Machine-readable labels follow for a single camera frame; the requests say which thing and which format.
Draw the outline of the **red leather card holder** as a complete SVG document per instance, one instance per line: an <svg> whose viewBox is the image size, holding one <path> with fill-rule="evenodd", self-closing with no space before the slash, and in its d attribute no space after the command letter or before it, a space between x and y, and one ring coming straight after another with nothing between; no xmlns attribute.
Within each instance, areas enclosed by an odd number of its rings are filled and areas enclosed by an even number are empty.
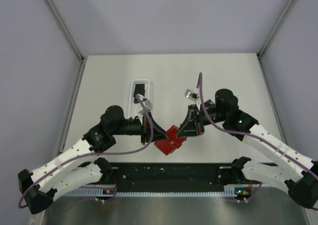
<svg viewBox="0 0 318 225"><path fill-rule="evenodd" d="M173 153L176 149L179 149L187 140L187 137L177 138L176 136L178 132L179 128L175 125L172 125L165 132L165 135L168 136L168 139L155 142L155 147L159 149L164 155Z"/></svg>

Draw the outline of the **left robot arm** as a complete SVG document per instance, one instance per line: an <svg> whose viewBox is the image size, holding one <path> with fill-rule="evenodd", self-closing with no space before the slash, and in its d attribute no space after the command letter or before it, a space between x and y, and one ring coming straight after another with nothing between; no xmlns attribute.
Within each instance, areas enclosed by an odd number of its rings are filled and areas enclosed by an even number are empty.
<svg viewBox="0 0 318 225"><path fill-rule="evenodd" d="M100 122L67 151L37 169L18 173L22 193L18 207L28 208L35 215L71 190L98 181L110 182L112 167L104 155L115 145L115 135L140 136L144 147L168 138L150 111L126 119L120 106L110 106L101 115Z"/></svg>

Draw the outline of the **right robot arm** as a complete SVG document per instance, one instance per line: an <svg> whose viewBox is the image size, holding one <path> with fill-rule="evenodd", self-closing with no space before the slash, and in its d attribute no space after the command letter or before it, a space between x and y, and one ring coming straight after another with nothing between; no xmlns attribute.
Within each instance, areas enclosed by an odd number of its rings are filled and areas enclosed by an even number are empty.
<svg viewBox="0 0 318 225"><path fill-rule="evenodd" d="M232 178L237 183L254 180L275 187L303 208L318 208L318 162L269 133L255 118L239 109L238 98L229 89L220 89L215 101L204 102L198 89L186 90L185 97L194 103L189 105L186 118L180 126L177 138L197 137L205 132L205 126L236 137L239 141L266 156L274 167L247 157L232 163Z"/></svg>

